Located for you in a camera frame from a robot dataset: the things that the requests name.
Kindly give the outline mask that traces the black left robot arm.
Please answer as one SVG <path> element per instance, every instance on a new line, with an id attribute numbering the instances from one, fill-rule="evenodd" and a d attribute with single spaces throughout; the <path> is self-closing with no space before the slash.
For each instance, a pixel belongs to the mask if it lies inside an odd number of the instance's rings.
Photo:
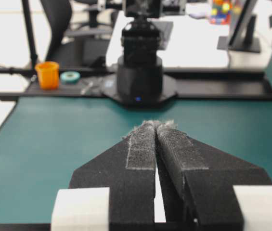
<path id="1" fill-rule="evenodd" d="M 176 80 L 164 74 L 157 51 L 163 34 L 150 18 L 159 18 L 159 0 L 125 0 L 123 11 L 133 20 L 121 32 L 123 54 L 117 70 L 105 77 L 102 93 L 128 106 L 156 106 L 177 95 Z"/>

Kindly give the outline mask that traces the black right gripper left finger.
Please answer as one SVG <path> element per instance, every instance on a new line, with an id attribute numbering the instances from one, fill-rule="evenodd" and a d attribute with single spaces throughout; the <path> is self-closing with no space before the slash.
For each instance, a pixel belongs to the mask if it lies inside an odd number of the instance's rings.
<path id="1" fill-rule="evenodd" d="M 51 228 L 153 229 L 155 151 L 155 125 L 146 121 L 76 169 L 57 193 Z"/>

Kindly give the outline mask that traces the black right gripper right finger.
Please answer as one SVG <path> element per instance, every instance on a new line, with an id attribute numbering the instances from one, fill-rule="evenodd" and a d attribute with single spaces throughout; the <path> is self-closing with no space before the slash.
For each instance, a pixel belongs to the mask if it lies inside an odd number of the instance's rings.
<path id="1" fill-rule="evenodd" d="M 272 229 L 272 179 L 246 160 L 158 124 L 165 216 L 182 229 Z"/>

